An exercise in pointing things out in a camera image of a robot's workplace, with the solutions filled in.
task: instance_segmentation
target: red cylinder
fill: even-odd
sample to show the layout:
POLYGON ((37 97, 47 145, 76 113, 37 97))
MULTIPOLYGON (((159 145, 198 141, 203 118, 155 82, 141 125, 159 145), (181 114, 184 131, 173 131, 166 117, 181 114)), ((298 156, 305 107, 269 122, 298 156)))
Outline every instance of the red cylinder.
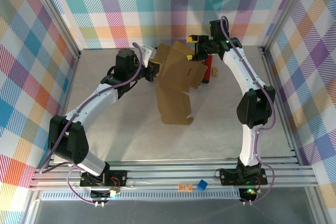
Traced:
POLYGON ((204 74, 204 78, 203 78, 203 81, 202 81, 203 83, 209 83, 209 81, 210 81, 211 64, 212 64, 212 55, 208 55, 208 57, 204 61, 204 65, 206 65, 208 67, 208 69, 206 70, 206 72, 204 74))

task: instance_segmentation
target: cardboard box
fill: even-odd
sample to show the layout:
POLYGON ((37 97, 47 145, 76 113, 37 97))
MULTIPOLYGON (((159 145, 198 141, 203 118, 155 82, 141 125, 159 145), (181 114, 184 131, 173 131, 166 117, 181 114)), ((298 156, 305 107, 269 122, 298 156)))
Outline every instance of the cardboard box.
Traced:
POLYGON ((197 89, 203 80, 207 66, 199 61, 189 61, 187 55, 195 51, 175 41, 170 47, 160 44, 154 62, 160 63, 156 75, 157 107, 165 124, 190 125, 194 119, 191 114, 190 87, 197 89))

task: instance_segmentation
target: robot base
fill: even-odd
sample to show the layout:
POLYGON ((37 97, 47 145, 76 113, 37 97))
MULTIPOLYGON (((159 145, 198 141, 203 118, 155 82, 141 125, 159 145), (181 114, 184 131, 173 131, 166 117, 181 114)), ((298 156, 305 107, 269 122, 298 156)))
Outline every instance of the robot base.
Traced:
POLYGON ((126 170, 106 170, 99 177, 89 173, 81 174, 80 187, 114 187, 117 181, 117 187, 126 186, 127 171, 126 170))
POLYGON ((246 178, 241 181, 238 179, 236 169, 220 169, 219 177, 222 186, 258 186, 267 185, 267 177, 265 169, 261 169, 259 175, 246 178))
POLYGON ((246 188, 240 188, 239 189, 239 194, 240 194, 240 201, 241 202, 248 202, 248 201, 254 201, 257 199, 258 193, 251 193, 251 189, 246 189, 246 188))

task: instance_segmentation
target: colorful plaid backdrop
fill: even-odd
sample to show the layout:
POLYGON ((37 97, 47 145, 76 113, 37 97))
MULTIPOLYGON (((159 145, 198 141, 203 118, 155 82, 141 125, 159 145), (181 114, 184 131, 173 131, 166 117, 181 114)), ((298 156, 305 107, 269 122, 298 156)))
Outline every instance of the colorful plaid backdrop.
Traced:
POLYGON ((17 223, 75 57, 40 0, 0 0, 0 223, 17 223))
POLYGON ((84 48, 156 46, 209 34, 210 20, 226 14, 233 36, 260 44, 281 0, 55 0, 84 48))
POLYGON ((258 41, 257 45, 261 45, 261 46, 265 46, 266 45, 266 43, 267 43, 267 41, 269 39, 269 36, 270 36, 271 32, 273 31, 274 25, 278 22, 278 20, 280 18, 280 14, 282 13, 285 5, 287 4, 287 1, 288 0, 282 0, 281 1, 281 3, 278 6, 278 9, 277 9, 275 15, 273 16, 272 22, 271 22, 270 26, 267 29, 265 37, 263 38, 263 40, 262 40, 261 43, 260 43, 260 41, 258 41))
POLYGON ((299 0, 271 54, 296 143, 336 223, 336 0, 299 0))

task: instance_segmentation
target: cardboard flap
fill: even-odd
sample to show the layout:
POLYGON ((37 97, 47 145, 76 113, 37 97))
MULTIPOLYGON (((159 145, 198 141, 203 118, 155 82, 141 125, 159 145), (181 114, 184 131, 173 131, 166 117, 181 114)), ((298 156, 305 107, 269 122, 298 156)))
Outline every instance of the cardboard flap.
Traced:
POLYGON ((161 75, 157 78, 158 85, 182 92, 189 92, 191 85, 186 82, 188 72, 190 71, 188 64, 189 61, 185 55, 182 55, 182 57, 168 57, 166 64, 160 71, 161 75))
POLYGON ((208 66, 200 62, 196 62, 196 63, 198 63, 198 68, 195 67, 196 73, 195 73, 194 79, 191 82, 191 87, 194 89, 197 89, 200 86, 199 84, 202 82, 205 72, 208 69, 208 66))
POLYGON ((158 86, 156 89, 157 107, 165 124, 190 125, 191 114, 189 96, 181 91, 158 86))
POLYGON ((194 55, 195 54, 195 50, 187 47, 186 45, 184 45, 183 43, 179 42, 178 40, 174 41, 172 48, 174 48, 177 51, 180 51, 181 53, 183 53, 184 55, 194 55))
POLYGON ((153 61, 163 65, 170 53, 170 49, 171 49, 170 46, 167 46, 165 44, 159 44, 153 61))

